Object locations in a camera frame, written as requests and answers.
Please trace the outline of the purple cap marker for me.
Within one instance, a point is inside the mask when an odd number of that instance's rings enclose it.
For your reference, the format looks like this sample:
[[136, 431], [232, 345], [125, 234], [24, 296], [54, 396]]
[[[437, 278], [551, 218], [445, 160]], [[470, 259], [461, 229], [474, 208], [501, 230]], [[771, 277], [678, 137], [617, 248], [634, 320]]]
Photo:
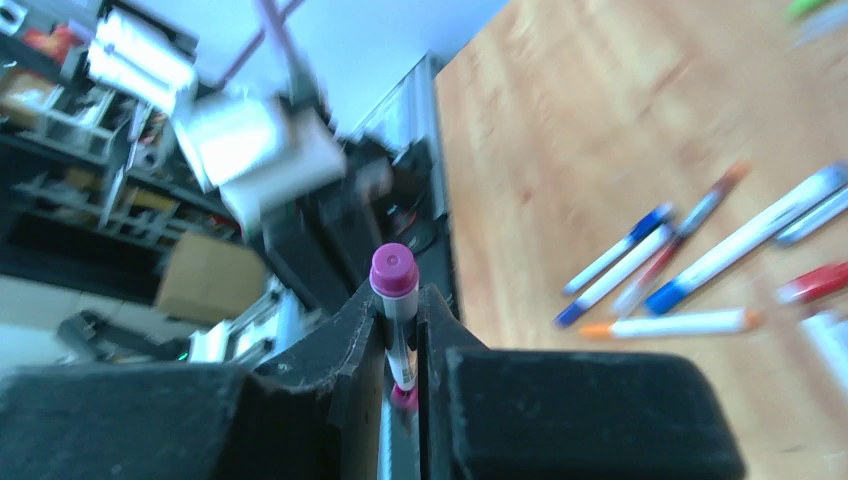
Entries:
[[402, 411], [414, 412], [418, 408], [416, 336], [420, 271], [412, 251], [399, 243], [378, 247], [372, 256], [369, 283], [393, 378], [389, 400]]

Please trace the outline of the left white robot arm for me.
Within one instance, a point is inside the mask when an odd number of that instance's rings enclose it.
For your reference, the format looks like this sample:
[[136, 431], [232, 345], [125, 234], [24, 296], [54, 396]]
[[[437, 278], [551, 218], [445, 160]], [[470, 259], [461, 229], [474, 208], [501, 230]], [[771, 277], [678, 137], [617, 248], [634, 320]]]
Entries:
[[393, 186], [390, 160], [346, 153], [315, 108], [281, 97], [184, 100], [171, 124], [199, 183], [267, 269], [307, 309], [341, 309], [381, 242], [370, 208]]

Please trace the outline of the navy cap marker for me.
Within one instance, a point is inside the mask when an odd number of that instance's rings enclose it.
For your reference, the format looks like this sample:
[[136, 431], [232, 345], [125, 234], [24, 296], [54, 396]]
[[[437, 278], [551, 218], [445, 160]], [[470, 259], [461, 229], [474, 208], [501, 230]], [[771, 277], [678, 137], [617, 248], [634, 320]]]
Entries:
[[847, 188], [842, 188], [782, 230], [775, 243], [781, 247], [795, 245], [846, 210]]
[[632, 227], [627, 235], [571, 279], [564, 286], [563, 293], [566, 295], [577, 293], [672, 216], [673, 204], [670, 202], [660, 204], [651, 210]]

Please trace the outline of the brown cap marker horizontal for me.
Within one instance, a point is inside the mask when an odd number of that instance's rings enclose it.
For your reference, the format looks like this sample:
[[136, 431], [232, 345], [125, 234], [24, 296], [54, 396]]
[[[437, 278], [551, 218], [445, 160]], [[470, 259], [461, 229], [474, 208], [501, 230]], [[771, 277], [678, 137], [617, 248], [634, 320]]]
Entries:
[[802, 320], [800, 327], [847, 398], [847, 320], [836, 310], [823, 310]]

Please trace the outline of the cardboard box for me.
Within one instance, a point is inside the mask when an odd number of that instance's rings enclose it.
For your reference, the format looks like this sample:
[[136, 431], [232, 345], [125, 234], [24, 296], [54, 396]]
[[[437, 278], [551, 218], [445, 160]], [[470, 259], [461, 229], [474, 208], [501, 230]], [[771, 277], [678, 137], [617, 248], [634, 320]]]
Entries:
[[155, 307], [171, 317], [215, 325], [238, 317], [265, 288], [266, 268], [253, 250], [187, 232], [172, 249]]

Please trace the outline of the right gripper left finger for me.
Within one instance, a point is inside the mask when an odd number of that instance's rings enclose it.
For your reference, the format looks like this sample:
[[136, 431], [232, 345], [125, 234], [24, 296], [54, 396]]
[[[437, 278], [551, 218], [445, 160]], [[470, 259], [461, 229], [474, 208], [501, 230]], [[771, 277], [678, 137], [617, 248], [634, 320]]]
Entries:
[[256, 452], [268, 478], [375, 478], [384, 363], [374, 293], [362, 284], [335, 315], [263, 365]]

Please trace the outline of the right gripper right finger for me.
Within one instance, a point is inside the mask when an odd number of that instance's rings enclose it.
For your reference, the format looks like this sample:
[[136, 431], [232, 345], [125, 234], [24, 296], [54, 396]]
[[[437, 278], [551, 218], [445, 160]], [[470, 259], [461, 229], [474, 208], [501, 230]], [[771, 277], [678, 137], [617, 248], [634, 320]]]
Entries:
[[420, 474], [423, 479], [462, 479], [453, 452], [446, 351], [486, 346], [453, 315], [434, 285], [419, 290], [417, 342]]

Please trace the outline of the purple tip white marker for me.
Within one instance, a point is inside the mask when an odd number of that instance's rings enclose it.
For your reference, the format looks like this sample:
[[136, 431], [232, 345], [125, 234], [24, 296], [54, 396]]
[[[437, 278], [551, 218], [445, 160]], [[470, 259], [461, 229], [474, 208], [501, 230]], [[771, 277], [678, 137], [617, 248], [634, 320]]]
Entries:
[[555, 319], [557, 326], [567, 327], [603, 299], [627, 277], [633, 274], [672, 237], [674, 230], [668, 224], [660, 225], [638, 245], [624, 255], [614, 266], [580, 294]]

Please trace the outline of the orange red cap marker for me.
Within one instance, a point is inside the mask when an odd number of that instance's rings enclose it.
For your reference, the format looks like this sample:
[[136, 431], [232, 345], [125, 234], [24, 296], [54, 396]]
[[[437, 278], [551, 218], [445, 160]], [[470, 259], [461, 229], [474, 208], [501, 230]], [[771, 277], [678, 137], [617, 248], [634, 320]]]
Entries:
[[612, 303], [611, 313], [617, 317], [629, 315], [656, 285], [661, 273], [669, 265], [684, 243], [700, 228], [727, 195], [750, 171], [744, 162], [731, 165], [711, 186], [684, 220], [676, 227], [671, 238], [637, 273], [632, 282]]

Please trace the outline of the green marker cap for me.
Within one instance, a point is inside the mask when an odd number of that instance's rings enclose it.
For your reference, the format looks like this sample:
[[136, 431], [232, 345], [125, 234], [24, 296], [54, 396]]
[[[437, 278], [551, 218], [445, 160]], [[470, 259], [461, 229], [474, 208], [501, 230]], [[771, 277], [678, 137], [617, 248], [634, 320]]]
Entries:
[[785, 9], [785, 15], [792, 20], [802, 18], [820, 9], [830, 0], [792, 0]]

